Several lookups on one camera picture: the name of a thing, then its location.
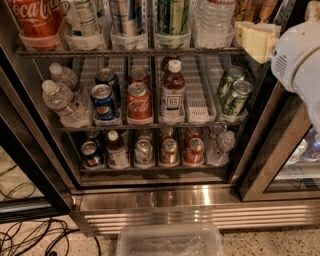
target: soda can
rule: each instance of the soda can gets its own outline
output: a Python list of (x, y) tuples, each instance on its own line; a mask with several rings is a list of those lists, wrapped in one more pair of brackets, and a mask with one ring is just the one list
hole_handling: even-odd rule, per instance
[(109, 0), (109, 4), (115, 34), (126, 37), (137, 36), (142, 33), (140, 1)]
[(147, 70), (143, 67), (135, 67), (131, 69), (129, 74), (129, 85), (133, 83), (143, 83), (149, 90), (151, 90), (150, 76)]
[(89, 130), (85, 132), (87, 140), (91, 140), (97, 144), (101, 152), (106, 149), (106, 140), (103, 133), (99, 130)]
[(111, 68), (102, 68), (95, 77), (96, 84), (107, 84), (111, 87), (117, 108), (121, 106), (119, 77)]
[(153, 162), (153, 148), (149, 141), (138, 140), (134, 149), (137, 164), (147, 165)]
[(166, 139), (173, 139), (174, 129), (173, 127), (161, 127), (159, 131), (159, 140), (160, 144), (163, 143)]
[(136, 140), (147, 140), (152, 143), (152, 130), (151, 129), (138, 129), (136, 130)]
[(187, 146), (193, 138), (202, 138), (202, 130), (200, 127), (188, 127), (184, 134), (184, 145)]
[(243, 80), (244, 77), (244, 70), (239, 66), (231, 66), (223, 72), (217, 91), (217, 96), (221, 105), (224, 103), (232, 84), (235, 81)]
[(99, 115), (100, 120), (114, 120), (120, 116), (112, 97), (109, 85), (98, 84), (91, 90), (91, 102)]
[(88, 167), (98, 167), (104, 163), (103, 155), (93, 141), (85, 142), (81, 146), (81, 153)]
[(141, 120), (152, 117), (151, 95), (145, 84), (134, 83), (129, 85), (127, 104), (129, 118)]
[(253, 86), (249, 82), (234, 82), (222, 106), (222, 113), (228, 116), (241, 114), (246, 107), (252, 91)]
[(205, 146), (201, 139), (191, 139), (184, 153), (184, 161), (188, 164), (201, 164)]
[(178, 143), (174, 139), (166, 139), (162, 143), (160, 161), (163, 164), (174, 164), (178, 161)]

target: plastic container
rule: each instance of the plastic container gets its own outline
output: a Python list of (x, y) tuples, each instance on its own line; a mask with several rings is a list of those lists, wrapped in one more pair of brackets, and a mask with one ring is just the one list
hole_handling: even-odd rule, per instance
[(23, 31), (21, 30), (19, 33), (19, 37), (29, 52), (37, 52), (40, 50), (36, 48), (48, 47), (52, 45), (55, 45), (55, 48), (51, 51), (63, 51), (63, 50), (66, 50), (68, 46), (66, 39), (64, 37), (66, 30), (67, 29), (64, 22), (61, 22), (59, 30), (57, 34), (54, 36), (48, 36), (48, 37), (42, 37), (42, 38), (26, 37), (24, 36)]
[(211, 223), (124, 227), (116, 256), (224, 256), (219, 230)]

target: can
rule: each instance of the can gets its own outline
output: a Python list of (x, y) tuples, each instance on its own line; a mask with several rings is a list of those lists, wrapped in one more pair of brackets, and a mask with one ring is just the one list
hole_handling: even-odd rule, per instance
[(87, 141), (81, 146), (83, 159), (88, 167), (101, 166), (104, 158), (97, 144), (93, 141)]
[(137, 36), (142, 33), (140, 0), (109, 0), (114, 33), (120, 36)]
[(222, 106), (222, 113), (228, 116), (241, 114), (246, 107), (252, 91), (253, 86), (249, 82), (234, 82)]
[(200, 127), (188, 127), (184, 134), (184, 145), (188, 146), (188, 143), (193, 138), (202, 138), (202, 130)]
[(119, 111), (112, 97), (109, 85), (98, 84), (91, 89), (91, 102), (99, 115), (100, 120), (114, 120), (119, 117)]
[(161, 163), (174, 164), (178, 161), (178, 143), (174, 139), (166, 139), (161, 146)]
[(217, 91), (217, 96), (221, 105), (224, 103), (232, 84), (235, 81), (243, 80), (244, 77), (244, 70), (239, 66), (231, 66), (223, 72)]
[(89, 130), (85, 132), (87, 140), (91, 140), (97, 144), (101, 152), (104, 152), (106, 149), (106, 140), (103, 133), (99, 130)]
[(121, 106), (119, 77), (111, 68), (102, 68), (95, 77), (96, 84), (107, 84), (111, 87), (117, 108)]
[(138, 140), (134, 149), (137, 164), (147, 165), (153, 162), (153, 148), (149, 141)]
[(163, 143), (166, 139), (173, 139), (174, 129), (173, 127), (161, 127), (159, 131), (159, 140), (160, 144)]
[(138, 140), (147, 140), (152, 143), (152, 130), (148, 128), (136, 130), (136, 141)]
[(61, 5), (71, 35), (88, 37), (100, 33), (94, 1), (67, 0)]
[(201, 139), (191, 139), (185, 149), (184, 161), (188, 164), (201, 164), (205, 146)]
[(151, 95), (143, 83), (133, 83), (127, 93), (128, 117), (131, 119), (147, 119), (152, 117)]
[(316, 130), (310, 129), (305, 140), (308, 146), (303, 154), (303, 160), (305, 162), (318, 161), (320, 159), (320, 134)]
[(129, 85), (133, 83), (143, 83), (151, 91), (150, 76), (148, 71), (143, 67), (134, 67), (129, 74)]
[[(9, 0), (9, 6), (19, 22), (24, 36), (42, 38), (57, 34), (58, 26), (46, 0)], [(48, 45), (34, 48), (51, 50), (58, 44), (56, 40), (49, 41)]]

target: can lid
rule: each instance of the can lid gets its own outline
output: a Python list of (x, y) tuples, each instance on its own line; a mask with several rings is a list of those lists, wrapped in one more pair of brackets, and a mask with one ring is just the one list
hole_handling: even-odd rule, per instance
[(49, 66), (49, 70), (51, 74), (59, 75), (62, 73), (62, 66), (59, 63), (54, 62)]
[(180, 60), (170, 60), (168, 69), (172, 73), (180, 72), (180, 70), (181, 70), (181, 61)]
[(233, 83), (234, 90), (241, 95), (252, 93), (253, 87), (248, 81), (236, 81)]
[(52, 80), (45, 80), (42, 83), (42, 90), (46, 95), (50, 95), (54, 92), (56, 92), (59, 88), (59, 85), (57, 85), (55, 82)]
[(111, 140), (111, 141), (115, 141), (118, 139), (118, 133), (116, 130), (111, 130), (108, 132), (108, 139)]

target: beverage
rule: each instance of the beverage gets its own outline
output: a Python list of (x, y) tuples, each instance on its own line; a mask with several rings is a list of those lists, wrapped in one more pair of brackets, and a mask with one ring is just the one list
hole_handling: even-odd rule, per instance
[(121, 106), (121, 93), (118, 75), (111, 68), (100, 69), (95, 77), (96, 84), (107, 84), (111, 87), (116, 100), (116, 106)]
[(234, 82), (222, 106), (222, 113), (228, 116), (241, 114), (246, 107), (252, 91), (253, 87), (249, 82)]
[(205, 146), (201, 139), (193, 138), (188, 142), (184, 152), (184, 161), (187, 164), (198, 165), (204, 161), (203, 152)]
[(73, 36), (94, 36), (100, 33), (94, 1), (67, 0), (62, 2), (65, 22)]
[(244, 76), (244, 70), (238, 66), (232, 66), (223, 72), (217, 91), (218, 99), (221, 105), (224, 103), (232, 84), (235, 81), (243, 80)]
[(129, 85), (127, 102), (129, 118), (143, 120), (152, 117), (151, 95), (145, 84), (134, 83)]
[(81, 146), (81, 153), (87, 167), (99, 167), (104, 164), (104, 158), (98, 146), (93, 141), (87, 141)]
[(181, 61), (170, 60), (169, 71), (162, 78), (160, 115), (174, 121), (184, 115), (185, 80)]
[(306, 162), (315, 162), (320, 159), (320, 134), (314, 129), (310, 129), (305, 137), (308, 146), (303, 154), (303, 160)]
[(99, 130), (90, 130), (85, 132), (87, 140), (93, 141), (96, 143), (101, 152), (104, 152), (106, 149), (106, 140), (104, 135)]
[(143, 32), (142, 7), (138, 0), (109, 0), (115, 34), (137, 36)]
[(148, 140), (138, 140), (134, 149), (135, 162), (139, 165), (153, 163), (153, 148)]
[(188, 146), (188, 143), (193, 138), (202, 138), (202, 130), (200, 127), (188, 127), (184, 134), (184, 145)]
[(120, 116), (109, 85), (95, 85), (91, 90), (91, 102), (100, 120), (114, 120)]
[[(46, 0), (9, 0), (9, 6), (19, 22), (24, 36), (45, 38), (57, 33), (57, 25)], [(48, 45), (34, 48), (51, 50), (56, 47), (57, 43), (55, 40), (50, 40)]]
[(124, 141), (115, 130), (108, 132), (107, 150), (111, 168), (119, 169), (129, 166), (129, 158), (125, 150)]
[(161, 64), (160, 64), (160, 70), (162, 72), (167, 72), (168, 68), (169, 68), (169, 61), (170, 60), (180, 60), (181, 58), (179, 56), (176, 55), (170, 55), (170, 56), (165, 56), (162, 60), (161, 60)]
[(229, 161), (229, 152), (235, 145), (234, 133), (227, 131), (221, 133), (210, 151), (209, 162), (213, 166), (223, 166)]
[(80, 84), (79, 78), (73, 70), (54, 62), (49, 66), (49, 71), (51, 79), (54, 82), (68, 86), (77, 99), (81, 101), (84, 106), (87, 106), (89, 95), (82, 84)]
[(73, 127), (86, 119), (84, 106), (76, 100), (69, 87), (46, 80), (42, 83), (42, 89), (45, 104), (60, 116), (61, 121)]
[(143, 67), (132, 68), (129, 74), (129, 85), (133, 83), (143, 83), (151, 91), (150, 76)]
[(175, 164), (178, 159), (178, 143), (174, 139), (166, 139), (161, 145), (160, 162)]

